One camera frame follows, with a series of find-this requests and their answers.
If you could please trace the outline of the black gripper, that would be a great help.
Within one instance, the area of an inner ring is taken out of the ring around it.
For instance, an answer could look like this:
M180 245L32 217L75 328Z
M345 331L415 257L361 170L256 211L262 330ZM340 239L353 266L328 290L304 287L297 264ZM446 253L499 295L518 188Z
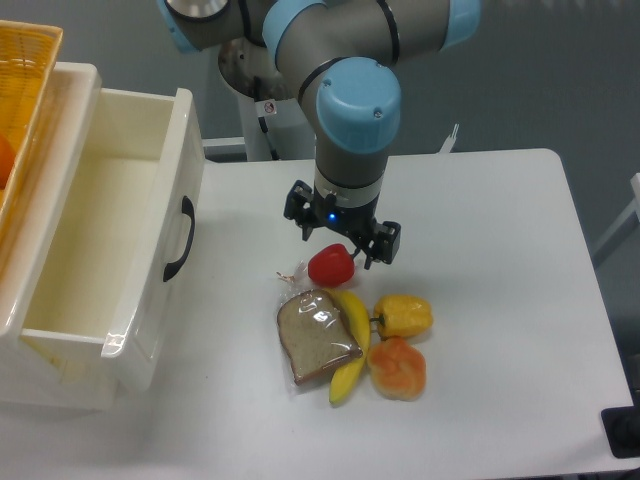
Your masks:
M297 180L286 196L283 215L301 229L303 241L314 229L327 228L351 239L355 246L351 258L363 254L365 269L373 263L390 265L399 250L401 225L377 222L379 195L380 180L364 187L345 187L315 179L314 191Z

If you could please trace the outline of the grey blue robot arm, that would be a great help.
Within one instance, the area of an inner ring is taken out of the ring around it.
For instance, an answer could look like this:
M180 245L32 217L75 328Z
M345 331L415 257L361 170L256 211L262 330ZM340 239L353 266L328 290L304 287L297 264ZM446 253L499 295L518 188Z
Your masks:
M478 1L162 1L179 50L244 39L263 47L315 137L315 177L289 191L284 215L309 236L327 228L367 263L391 263L401 228L378 222L389 149L400 127L394 66L468 40Z

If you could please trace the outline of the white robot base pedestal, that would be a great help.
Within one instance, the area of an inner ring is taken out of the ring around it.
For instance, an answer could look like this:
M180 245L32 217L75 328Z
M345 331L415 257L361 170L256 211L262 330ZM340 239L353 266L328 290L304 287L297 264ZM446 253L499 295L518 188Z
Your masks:
M315 134L266 48L232 40L220 48L218 67L237 100L248 161L315 155Z

